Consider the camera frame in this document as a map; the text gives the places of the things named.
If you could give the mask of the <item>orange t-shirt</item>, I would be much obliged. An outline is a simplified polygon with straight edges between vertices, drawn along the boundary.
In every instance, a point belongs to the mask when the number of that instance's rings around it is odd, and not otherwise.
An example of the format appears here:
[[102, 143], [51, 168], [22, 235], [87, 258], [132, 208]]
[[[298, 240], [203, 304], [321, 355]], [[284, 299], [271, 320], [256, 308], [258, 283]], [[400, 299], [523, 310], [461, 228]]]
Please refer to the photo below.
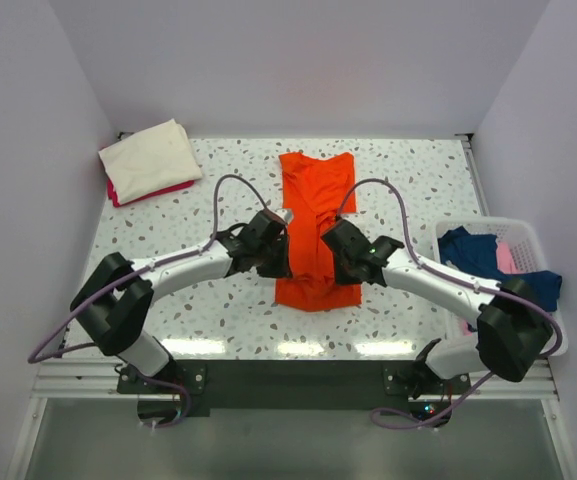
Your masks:
[[282, 169], [283, 206], [292, 210], [288, 225], [290, 267], [293, 277], [279, 279], [275, 301], [305, 312], [357, 306], [362, 301], [358, 285], [337, 285], [326, 268], [321, 235], [336, 220], [339, 209], [356, 211], [354, 196], [345, 197], [356, 183], [354, 156], [342, 153], [327, 160], [300, 152], [279, 156]]

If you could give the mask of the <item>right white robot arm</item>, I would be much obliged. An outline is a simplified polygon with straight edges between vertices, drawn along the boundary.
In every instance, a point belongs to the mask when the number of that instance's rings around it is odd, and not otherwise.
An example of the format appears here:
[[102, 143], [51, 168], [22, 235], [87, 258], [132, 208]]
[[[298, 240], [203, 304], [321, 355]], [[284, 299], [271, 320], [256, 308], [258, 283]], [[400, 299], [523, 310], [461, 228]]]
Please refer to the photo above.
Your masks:
[[498, 282], [459, 272], [388, 236], [371, 241], [343, 218], [321, 239], [332, 252], [335, 278], [342, 284], [411, 293], [474, 327], [470, 335], [431, 341], [404, 370], [402, 379], [424, 392], [437, 392], [455, 376], [484, 370], [518, 383], [536, 360], [562, 342], [559, 325], [521, 279]]

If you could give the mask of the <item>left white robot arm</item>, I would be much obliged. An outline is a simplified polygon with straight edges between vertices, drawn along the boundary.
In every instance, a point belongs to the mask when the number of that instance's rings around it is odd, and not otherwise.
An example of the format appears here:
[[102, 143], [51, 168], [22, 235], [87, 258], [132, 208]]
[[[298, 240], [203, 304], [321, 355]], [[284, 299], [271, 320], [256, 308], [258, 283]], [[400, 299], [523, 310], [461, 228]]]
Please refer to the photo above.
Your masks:
[[171, 353], [144, 330], [149, 309], [176, 291], [253, 268], [262, 277], [290, 276], [292, 219], [289, 209], [263, 209], [247, 223], [214, 232], [205, 245], [137, 260], [109, 254], [74, 297], [70, 312], [99, 351], [134, 368], [151, 391], [164, 392], [181, 374]]

